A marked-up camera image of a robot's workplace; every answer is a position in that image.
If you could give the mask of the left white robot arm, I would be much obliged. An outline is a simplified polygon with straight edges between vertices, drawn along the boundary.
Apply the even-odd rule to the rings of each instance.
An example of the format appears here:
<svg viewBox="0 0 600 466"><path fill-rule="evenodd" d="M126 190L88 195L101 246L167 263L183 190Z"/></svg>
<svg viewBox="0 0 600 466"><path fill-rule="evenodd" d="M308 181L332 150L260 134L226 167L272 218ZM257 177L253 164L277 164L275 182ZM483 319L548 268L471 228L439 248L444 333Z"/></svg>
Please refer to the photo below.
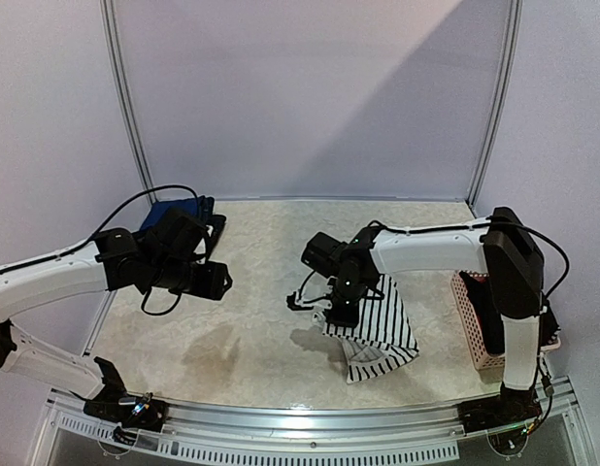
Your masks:
<svg viewBox="0 0 600 466"><path fill-rule="evenodd" d="M0 371L13 372L93 399L113 421L133 414L133 400L105 360L47 344L25 333L14 316L87 293L134 287L219 301L232 286L224 263L210 258L214 228L178 208L147 229L102 230L64 250L0 267Z"/></svg>

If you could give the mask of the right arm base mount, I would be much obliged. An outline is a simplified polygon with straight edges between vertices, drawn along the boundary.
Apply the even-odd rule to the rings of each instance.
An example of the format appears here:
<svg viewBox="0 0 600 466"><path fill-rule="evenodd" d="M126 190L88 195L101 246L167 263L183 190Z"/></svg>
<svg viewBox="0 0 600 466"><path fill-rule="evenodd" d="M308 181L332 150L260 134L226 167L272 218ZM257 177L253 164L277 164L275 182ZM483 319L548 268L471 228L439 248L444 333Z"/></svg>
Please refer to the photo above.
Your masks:
<svg viewBox="0 0 600 466"><path fill-rule="evenodd" d="M534 387L519 391L501 386L497 395L458 403L458 421L467 434L503 427L522 427L526 435L531 435L550 414L554 395L551 384L544 386L544 394L549 403L545 412Z"/></svg>

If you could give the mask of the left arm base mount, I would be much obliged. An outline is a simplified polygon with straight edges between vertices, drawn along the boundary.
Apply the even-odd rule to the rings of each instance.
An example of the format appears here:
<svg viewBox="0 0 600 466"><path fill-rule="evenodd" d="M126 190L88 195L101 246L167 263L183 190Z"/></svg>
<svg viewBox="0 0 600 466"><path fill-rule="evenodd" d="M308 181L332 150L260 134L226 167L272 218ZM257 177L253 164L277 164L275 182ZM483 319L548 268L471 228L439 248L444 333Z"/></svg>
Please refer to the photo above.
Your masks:
<svg viewBox="0 0 600 466"><path fill-rule="evenodd" d="M93 361L101 369L102 389L95 397L84 402L83 413L119 424L125 429L160 432L170 405L150 392L144 395L130 394L112 362L99 356L95 356Z"/></svg>

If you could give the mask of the black white striped tank top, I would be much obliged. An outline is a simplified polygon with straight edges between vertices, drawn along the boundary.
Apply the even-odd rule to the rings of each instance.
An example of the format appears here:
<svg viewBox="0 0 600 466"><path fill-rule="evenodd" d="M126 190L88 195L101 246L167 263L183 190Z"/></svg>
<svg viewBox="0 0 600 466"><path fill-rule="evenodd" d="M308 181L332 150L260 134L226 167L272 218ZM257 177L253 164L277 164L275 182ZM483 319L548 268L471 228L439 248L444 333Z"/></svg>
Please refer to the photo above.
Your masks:
<svg viewBox="0 0 600 466"><path fill-rule="evenodd" d="M379 299L371 292L359 302L359 323L351 329L330 324L325 312L316 312L312 322L321 334L337 340L347 361L347 383L365 382L411 363L419 355L402 297L396 281L381 276Z"/></svg>

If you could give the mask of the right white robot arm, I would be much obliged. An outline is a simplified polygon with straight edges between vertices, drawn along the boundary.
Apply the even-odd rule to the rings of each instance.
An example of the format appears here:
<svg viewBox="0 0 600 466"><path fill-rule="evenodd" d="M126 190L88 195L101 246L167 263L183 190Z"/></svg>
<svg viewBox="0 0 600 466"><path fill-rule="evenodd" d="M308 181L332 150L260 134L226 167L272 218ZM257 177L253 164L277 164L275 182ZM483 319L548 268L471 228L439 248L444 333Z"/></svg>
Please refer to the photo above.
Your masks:
<svg viewBox="0 0 600 466"><path fill-rule="evenodd" d="M498 422L511 423L529 405L534 384L544 308L544 256L509 208L469 222L425 228L394 228L379 222L349 242L318 232L302 262L332 284L326 295L327 323L354 329L361 301L377 309L387 293L385 275L411 271L470 271L487 276L489 297L503 323L506 390L491 403Z"/></svg>

